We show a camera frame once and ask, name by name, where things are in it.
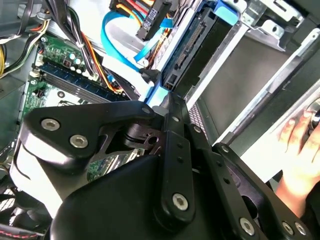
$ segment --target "cable tie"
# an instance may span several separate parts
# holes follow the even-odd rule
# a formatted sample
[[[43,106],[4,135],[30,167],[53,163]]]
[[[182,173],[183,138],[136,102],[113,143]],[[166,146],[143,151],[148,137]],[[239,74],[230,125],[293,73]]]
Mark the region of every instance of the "cable tie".
[[[76,46],[78,47],[78,48],[80,48],[80,49],[82,49],[84,46],[85,46],[85,43],[80,43],[80,42],[76,42],[75,43],[76,44]]]

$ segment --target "white cable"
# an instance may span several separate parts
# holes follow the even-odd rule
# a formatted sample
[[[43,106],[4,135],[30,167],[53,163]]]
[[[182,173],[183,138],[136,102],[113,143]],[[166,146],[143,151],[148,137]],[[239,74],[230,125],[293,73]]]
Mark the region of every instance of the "white cable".
[[[11,35],[8,38],[0,39],[0,44],[6,44],[7,42],[19,38],[21,35]]]
[[[4,78],[4,77],[7,76],[8,74],[10,74],[10,73],[18,70],[19,68],[21,68],[21,67],[25,64],[25,62],[26,62],[27,58],[29,57],[32,49],[34,48],[36,42],[46,33],[46,31],[47,31],[47,29],[48,29],[48,27],[49,27],[49,21],[50,21],[50,20],[47,20],[46,23],[44,23],[44,24],[46,24],[46,26],[45,26],[45,28],[43,29],[43,31],[39,34],[39,36],[37,36],[35,39],[33,39],[32,42],[30,43],[30,45],[29,45],[29,47],[28,47],[28,50],[27,50],[27,52],[26,52],[26,55],[25,55],[23,61],[22,61],[18,66],[16,66],[15,68],[13,68],[12,70],[10,70],[10,71],[4,73],[2,76],[0,76],[0,79]]]

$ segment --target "metal screw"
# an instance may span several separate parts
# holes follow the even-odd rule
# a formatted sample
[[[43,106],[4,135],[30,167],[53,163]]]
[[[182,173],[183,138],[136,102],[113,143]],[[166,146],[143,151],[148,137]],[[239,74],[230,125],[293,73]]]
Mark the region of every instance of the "metal screw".
[[[84,149],[88,146],[88,140],[85,136],[82,135],[73,135],[70,138],[70,143],[77,149]]]
[[[144,67],[148,67],[148,66],[149,66],[149,61],[148,61],[147,59],[143,59],[142,65],[143,65]]]
[[[250,236],[253,236],[255,234],[255,228],[254,226],[252,226],[251,222],[249,222],[248,219],[244,217],[240,218],[240,225],[242,229]]]
[[[60,123],[57,120],[47,118],[42,120],[41,126],[48,131],[55,131],[60,128]]]
[[[143,107],[142,108],[142,111],[144,111],[146,114],[149,114],[150,113],[150,110],[146,107]]]
[[[176,116],[173,116],[172,119],[175,120],[176,122],[180,121],[179,118],[177,118]]]
[[[180,193],[175,193],[172,197],[173,204],[181,211],[188,209],[188,200]]]
[[[193,129],[197,132],[197,133],[201,133],[201,128],[198,126],[194,126]]]
[[[295,222],[294,225],[295,225],[296,229],[298,229],[298,231],[299,231],[302,235],[307,235],[306,230],[304,229],[303,226],[301,226],[300,223]]]
[[[288,223],[286,223],[285,221],[282,222],[282,226],[284,227],[284,229],[290,234],[293,235],[294,231],[292,230],[292,228],[290,227],[290,225]]]
[[[229,149],[228,149],[226,146],[222,146],[221,149],[222,149],[224,152],[226,152],[226,153],[229,152]]]

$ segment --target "finger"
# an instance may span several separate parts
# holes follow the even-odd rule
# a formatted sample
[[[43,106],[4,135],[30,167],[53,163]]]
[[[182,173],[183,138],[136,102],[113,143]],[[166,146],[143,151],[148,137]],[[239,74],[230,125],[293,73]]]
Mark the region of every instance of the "finger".
[[[295,128],[295,123],[296,121],[294,119],[290,119],[280,133],[279,143],[281,144],[281,147],[284,148],[284,151],[287,151],[290,136]]]
[[[300,153],[301,144],[303,137],[308,129],[308,125],[311,120],[312,113],[309,111],[305,111],[303,116],[301,116],[298,124],[292,131],[292,134],[289,139],[287,152],[296,156]]]
[[[300,157],[303,161],[312,162],[314,157],[316,156],[320,146],[320,125],[318,125],[306,143],[304,144]]]

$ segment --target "fan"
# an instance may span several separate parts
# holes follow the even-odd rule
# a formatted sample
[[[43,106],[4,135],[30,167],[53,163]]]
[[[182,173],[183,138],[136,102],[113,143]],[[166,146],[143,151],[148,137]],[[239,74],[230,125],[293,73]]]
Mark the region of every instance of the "fan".
[[[8,175],[0,181],[0,193],[0,239],[40,239],[52,221],[46,207],[19,191]]]

